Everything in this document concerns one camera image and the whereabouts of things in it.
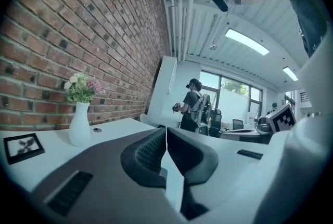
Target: tree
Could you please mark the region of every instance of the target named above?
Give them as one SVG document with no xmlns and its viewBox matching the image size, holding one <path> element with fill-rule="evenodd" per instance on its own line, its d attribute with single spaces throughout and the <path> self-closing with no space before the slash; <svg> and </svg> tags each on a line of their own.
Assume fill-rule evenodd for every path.
<svg viewBox="0 0 333 224">
<path fill-rule="evenodd" d="M 246 88 L 246 85 L 243 85 L 239 82 L 226 81 L 225 84 L 222 85 L 222 89 L 228 90 L 230 92 L 240 94 L 243 96 L 248 96 L 248 90 Z"/>
</svg>

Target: pink flower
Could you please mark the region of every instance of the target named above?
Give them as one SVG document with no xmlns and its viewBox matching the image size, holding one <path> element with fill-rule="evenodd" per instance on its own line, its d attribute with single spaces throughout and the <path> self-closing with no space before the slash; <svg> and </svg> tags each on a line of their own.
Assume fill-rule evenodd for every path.
<svg viewBox="0 0 333 224">
<path fill-rule="evenodd" d="M 96 95 L 105 94 L 105 91 L 102 90 L 100 82 L 96 79 L 88 80 L 87 88 L 93 88 Z"/>
</svg>

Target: fluorescent light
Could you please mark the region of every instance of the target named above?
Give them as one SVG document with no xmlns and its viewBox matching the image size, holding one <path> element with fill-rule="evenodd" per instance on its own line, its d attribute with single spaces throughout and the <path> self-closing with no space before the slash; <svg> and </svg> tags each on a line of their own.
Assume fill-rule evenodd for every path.
<svg viewBox="0 0 333 224">
<path fill-rule="evenodd" d="M 254 49 L 255 51 L 259 52 L 261 55 L 266 55 L 267 53 L 269 53 L 270 51 L 263 47 L 262 45 L 260 45 L 259 43 L 257 43 L 256 41 L 252 40 L 251 38 L 242 35 L 234 30 L 229 29 L 227 31 L 227 33 L 225 34 L 226 37 L 229 37 L 233 40 L 236 40 L 244 45 L 247 45 L 248 47 Z"/>
<path fill-rule="evenodd" d="M 283 68 L 283 71 L 284 71 L 286 74 L 288 74 L 289 77 L 290 77 L 291 79 L 293 79 L 294 81 L 297 81 L 297 80 L 298 80 L 297 77 L 296 77 L 296 75 L 293 73 L 293 71 L 292 71 L 291 69 L 289 69 L 289 67 L 285 67 L 285 68 Z"/>
</svg>

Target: picture frame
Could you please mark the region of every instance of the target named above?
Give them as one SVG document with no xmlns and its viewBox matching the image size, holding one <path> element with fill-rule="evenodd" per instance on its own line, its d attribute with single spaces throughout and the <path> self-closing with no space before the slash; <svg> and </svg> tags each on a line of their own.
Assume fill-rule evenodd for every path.
<svg viewBox="0 0 333 224">
<path fill-rule="evenodd" d="M 8 163 L 14 164 L 45 153 L 35 133 L 4 138 Z"/>
</svg>

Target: ceiling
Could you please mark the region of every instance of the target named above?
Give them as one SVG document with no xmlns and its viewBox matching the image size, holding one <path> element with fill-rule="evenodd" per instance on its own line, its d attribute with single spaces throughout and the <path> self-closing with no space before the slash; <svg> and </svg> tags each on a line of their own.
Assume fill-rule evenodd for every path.
<svg viewBox="0 0 333 224">
<path fill-rule="evenodd" d="M 211 0 L 192 2 L 192 11 L 189 11 L 190 0 L 174 0 L 172 10 L 171 0 L 165 0 L 172 55 L 178 57 L 180 49 L 181 60 L 184 56 L 186 60 L 222 68 L 275 91 L 294 85 L 282 69 L 288 66 L 297 75 L 308 56 L 289 0 L 261 0 L 244 5 L 228 3 L 228 12 L 220 11 Z M 263 56 L 225 37 L 229 28 L 262 44 L 270 53 Z M 184 55 L 186 30 L 188 47 Z M 212 44 L 217 46 L 216 50 L 209 48 Z"/>
</svg>

